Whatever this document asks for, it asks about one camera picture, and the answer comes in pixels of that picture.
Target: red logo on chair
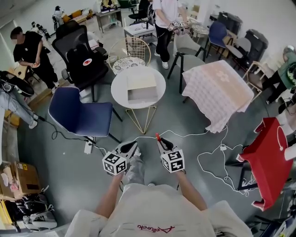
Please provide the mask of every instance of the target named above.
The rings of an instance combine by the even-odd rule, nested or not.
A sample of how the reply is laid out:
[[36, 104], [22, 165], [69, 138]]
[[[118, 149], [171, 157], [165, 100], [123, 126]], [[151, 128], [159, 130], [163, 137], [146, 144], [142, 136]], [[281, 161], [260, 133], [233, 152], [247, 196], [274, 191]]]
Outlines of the red logo on chair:
[[83, 66], [87, 66], [87, 65], [89, 65], [91, 62], [92, 62], [92, 59], [91, 59], [91, 58], [86, 59], [86, 60], [83, 62]]

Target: pink checkered cloth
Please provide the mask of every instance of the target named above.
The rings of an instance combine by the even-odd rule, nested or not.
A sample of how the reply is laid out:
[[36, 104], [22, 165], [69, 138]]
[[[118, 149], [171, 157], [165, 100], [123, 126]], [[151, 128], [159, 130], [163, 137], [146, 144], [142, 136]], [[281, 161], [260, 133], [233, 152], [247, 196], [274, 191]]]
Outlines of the pink checkered cloth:
[[235, 112], [245, 112], [254, 93], [240, 75], [224, 60], [194, 67], [183, 73], [189, 96], [211, 121], [206, 127], [221, 132]]

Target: shoe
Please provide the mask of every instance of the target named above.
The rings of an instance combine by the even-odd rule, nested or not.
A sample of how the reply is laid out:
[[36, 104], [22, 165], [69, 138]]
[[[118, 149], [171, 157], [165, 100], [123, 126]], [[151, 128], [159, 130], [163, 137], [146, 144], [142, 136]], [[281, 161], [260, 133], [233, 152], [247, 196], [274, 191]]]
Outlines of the shoe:
[[35, 128], [37, 126], [37, 124], [38, 124], [38, 122], [34, 120], [33, 123], [31, 125], [29, 125], [29, 128], [30, 129]]
[[162, 67], [164, 69], [168, 69], [168, 63], [167, 62], [162, 62]]
[[59, 81], [54, 82], [55, 87], [58, 87], [60, 85]]
[[156, 50], [154, 51], [154, 55], [160, 57], [160, 54], [156, 53]]

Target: jeans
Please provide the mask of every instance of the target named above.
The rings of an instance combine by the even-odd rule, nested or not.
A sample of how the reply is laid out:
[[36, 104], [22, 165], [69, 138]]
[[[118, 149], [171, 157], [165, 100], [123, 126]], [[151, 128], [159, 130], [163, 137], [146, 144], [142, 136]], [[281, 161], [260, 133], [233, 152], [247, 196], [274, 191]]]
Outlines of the jeans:
[[275, 72], [271, 78], [267, 79], [265, 82], [263, 82], [262, 86], [263, 89], [267, 89], [268, 87], [271, 87], [274, 84], [279, 83], [278, 87], [275, 89], [275, 91], [271, 94], [271, 96], [267, 99], [269, 103], [274, 102], [282, 92], [284, 92], [287, 87], [282, 82], [278, 72]]
[[156, 35], [157, 35], [157, 46], [156, 53], [160, 55], [163, 62], [168, 62], [170, 60], [170, 54], [167, 51], [168, 44], [171, 41], [173, 31], [168, 31], [167, 28], [161, 28], [155, 25]]
[[133, 156], [129, 160], [129, 163], [130, 163], [130, 168], [125, 175], [128, 180], [127, 184], [139, 183], [139, 184], [145, 185], [144, 184], [144, 173], [145, 173], [144, 162], [141, 160], [139, 156]]
[[33, 124], [34, 112], [31, 111], [26, 102], [20, 97], [16, 89], [13, 89], [9, 94], [0, 89], [0, 107], [5, 110], [10, 110], [14, 114], [18, 115], [28, 125]]

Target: black office chair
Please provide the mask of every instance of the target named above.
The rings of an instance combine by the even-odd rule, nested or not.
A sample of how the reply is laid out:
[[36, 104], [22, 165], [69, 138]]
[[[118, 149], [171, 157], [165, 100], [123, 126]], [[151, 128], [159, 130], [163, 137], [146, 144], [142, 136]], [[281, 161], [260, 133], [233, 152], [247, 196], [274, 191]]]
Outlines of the black office chair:
[[67, 66], [67, 69], [62, 71], [62, 77], [74, 83], [80, 91], [91, 86], [92, 101], [95, 102], [94, 84], [98, 81], [102, 84], [110, 84], [102, 81], [108, 72], [108, 67], [104, 64], [103, 56], [91, 50], [86, 26], [77, 26], [73, 22], [63, 24], [56, 30], [57, 38], [52, 46]]
[[134, 24], [147, 17], [147, 11], [148, 11], [149, 5], [150, 5], [150, 2], [148, 0], [141, 0], [139, 4], [138, 13], [135, 13], [134, 9], [132, 9], [133, 14], [129, 15], [129, 18], [135, 20]]

